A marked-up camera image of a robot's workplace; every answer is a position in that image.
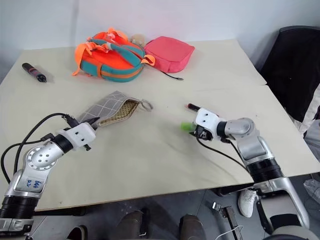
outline pink pouch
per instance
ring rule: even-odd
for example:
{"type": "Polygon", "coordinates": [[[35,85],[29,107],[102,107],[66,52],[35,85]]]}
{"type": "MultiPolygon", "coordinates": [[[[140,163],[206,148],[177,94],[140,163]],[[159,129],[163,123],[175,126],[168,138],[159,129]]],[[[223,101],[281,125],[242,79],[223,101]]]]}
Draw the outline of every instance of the pink pouch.
{"type": "Polygon", "coordinates": [[[155,57],[154,67],[165,73],[183,70],[194,50],[194,46],[166,36],[160,36],[144,47],[146,54],[155,57]]]}

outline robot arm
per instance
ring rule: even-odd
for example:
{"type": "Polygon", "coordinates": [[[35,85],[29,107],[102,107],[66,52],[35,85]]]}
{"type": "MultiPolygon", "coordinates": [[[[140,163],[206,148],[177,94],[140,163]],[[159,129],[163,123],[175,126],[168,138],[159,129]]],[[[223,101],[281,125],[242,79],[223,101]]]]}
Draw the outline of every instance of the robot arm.
{"type": "Polygon", "coordinates": [[[204,108],[194,121],[196,138],[235,140],[239,155],[261,196],[257,203],[261,224],[267,233],[283,226],[309,228],[309,216],[289,178],[284,177],[275,156],[249,118],[226,121],[204,108]]]}
{"type": "Polygon", "coordinates": [[[17,171],[5,193],[0,209],[0,236],[18,236],[28,233],[33,215],[44,191],[48,176],[57,161],[70,150],[85,147],[96,138],[88,122],[70,129],[30,149],[23,157],[23,168],[17,171]]]}

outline white table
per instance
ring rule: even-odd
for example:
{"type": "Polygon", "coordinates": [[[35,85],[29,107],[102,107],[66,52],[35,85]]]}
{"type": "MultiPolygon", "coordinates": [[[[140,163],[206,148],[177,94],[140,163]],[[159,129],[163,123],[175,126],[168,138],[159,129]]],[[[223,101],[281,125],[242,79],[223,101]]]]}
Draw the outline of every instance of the white table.
{"type": "MultiPolygon", "coordinates": [[[[251,177],[240,166],[204,149],[191,135],[180,130],[181,122],[192,122],[195,117],[194,112],[184,108],[187,103],[212,110],[229,120],[253,119],[286,176],[320,171],[318,161],[282,106],[267,86],[261,86],[264,80],[251,63],[245,64],[249,60],[235,41],[193,45],[197,48],[194,58],[199,62],[207,58],[200,57],[203,46],[215,49],[216,56],[221,57],[220,62],[225,64],[219,65],[218,59],[213,60],[219,65],[216,69],[212,64],[211,73],[216,77],[204,77],[203,65],[195,65],[192,56],[187,68],[177,74],[185,81],[145,68],[134,81],[115,83],[84,75],[72,77],[76,66],[71,63],[70,48],[23,51],[0,85],[0,152],[21,141],[44,116],[63,112],[77,117],[115,90],[149,100],[154,106],[152,112],[138,109],[130,119],[99,129],[91,151],[80,149],[63,156],[51,172],[38,210],[251,182],[251,177]],[[226,54],[220,52],[222,46],[226,54]],[[235,51],[235,56],[227,46],[235,51]],[[237,59],[243,66],[236,67],[238,63],[231,59],[237,59]],[[28,76],[21,68],[24,62],[41,70],[49,82],[40,83],[28,76]],[[198,73],[202,73],[202,77],[195,79],[198,73]]],[[[51,119],[32,139],[66,126],[59,117],[51,119]]],[[[227,144],[217,141],[207,144],[237,158],[227,144]]],[[[10,152],[6,158],[10,173],[13,159],[14,152],[10,152]]],[[[0,194],[6,189],[1,175],[0,194]]]]}

